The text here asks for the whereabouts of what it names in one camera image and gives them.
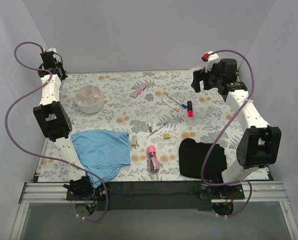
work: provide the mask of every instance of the marker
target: marker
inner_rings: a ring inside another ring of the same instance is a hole
[[[147,83],[142,84],[133,94],[132,97],[136,97],[137,95],[139,95],[140,92],[142,92],[146,87],[148,86]]]
[[[179,109],[177,109],[176,107],[172,106],[170,103],[168,103],[166,100],[162,99],[162,101],[167,104],[169,107],[171,107],[173,110],[175,110],[176,112],[179,112]]]
[[[149,125],[149,132],[152,132],[152,126],[150,123],[149,113],[147,112],[147,118],[148,118],[148,125]]]
[[[150,134],[148,135],[148,137],[154,135],[157,131],[159,131],[161,128],[163,128],[164,126],[166,126],[169,122],[170,122],[170,121],[166,121],[166,122],[165,122],[164,124],[162,124],[158,129],[156,129],[156,130],[154,130],[152,133],[150,133]]]
[[[181,105],[183,108],[187,108],[186,104],[182,104],[178,99],[174,98],[173,96],[167,94],[167,97],[169,97],[171,100],[174,100],[177,104]]]
[[[192,102],[188,101],[188,117],[193,117]]]

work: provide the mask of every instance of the green marker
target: green marker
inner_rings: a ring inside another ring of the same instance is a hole
[[[152,127],[150,123],[149,113],[147,112],[147,118],[148,118],[148,125],[149,125],[149,132],[152,132]]]

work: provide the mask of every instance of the white cable tie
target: white cable tie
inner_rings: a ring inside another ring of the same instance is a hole
[[[245,98],[242,102],[244,103],[245,101],[247,101],[248,103],[252,104],[253,103],[253,100],[251,99],[248,99],[248,98]]]

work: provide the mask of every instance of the floral pattern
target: floral pattern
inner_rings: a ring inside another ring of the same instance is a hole
[[[137,136],[137,144],[130,146],[131,165],[121,168],[113,181],[186,181],[196,180],[180,175],[179,146],[183,139],[193,138],[197,142],[211,143],[219,134],[233,112],[222,100],[216,89],[195,93],[191,88],[192,71],[169,72],[123,72],[108,74],[71,74],[63,81],[61,103],[73,123],[72,134],[85,130],[107,129],[125,131]],[[132,93],[144,83],[148,86],[136,98]],[[103,93],[104,106],[95,114],[81,112],[74,102],[75,92],[85,85],[95,85]],[[187,110],[171,101],[171,94],[186,104],[192,101],[194,117],[187,116]],[[176,112],[162,99],[177,107]],[[147,139],[149,133],[147,116],[153,129],[166,121],[168,124]],[[164,139],[164,134],[171,134]],[[235,150],[241,139],[242,130],[235,119],[219,144],[225,148],[228,166],[235,160]],[[160,162],[160,171],[148,171],[146,148],[154,145]],[[60,157],[52,142],[48,142],[46,155]],[[268,179],[266,169],[259,169],[248,179]],[[68,182],[66,166],[63,163],[44,159],[39,182]]]

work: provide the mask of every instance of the black bracket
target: black bracket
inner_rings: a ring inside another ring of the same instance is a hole
[[[221,59],[219,63],[214,63],[211,71],[205,69],[193,72],[193,82],[191,86],[196,93],[201,91],[200,82],[203,81],[203,89],[210,90],[217,88],[218,93],[226,101],[229,92],[235,90],[245,90],[247,87],[241,81],[237,81],[237,61],[231,58]]]
[[[207,186],[199,185],[199,194],[202,200],[214,200],[229,197],[234,194],[235,199],[244,199],[243,188],[241,184],[225,186]]]
[[[56,55],[54,51],[45,51],[41,53],[41,58],[43,63],[40,65],[39,69],[49,70],[52,74],[57,74],[60,78],[60,80],[64,80],[67,75],[63,69],[62,62],[58,62],[56,58],[54,58],[54,55]],[[46,71],[39,71],[39,76],[42,78],[45,75],[48,75]]]
[[[95,194],[88,176],[83,176],[76,181],[70,180],[70,185],[64,184],[63,187],[72,192],[74,196],[84,199],[90,199]]]
[[[278,127],[247,128],[237,148],[237,160],[244,169],[264,168],[274,164],[279,150],[281,130]]]
[[[59,138],[68,138],[72,131],[71,121],[59,101],[33,108],[33,114],[46,138],[55,142]]]

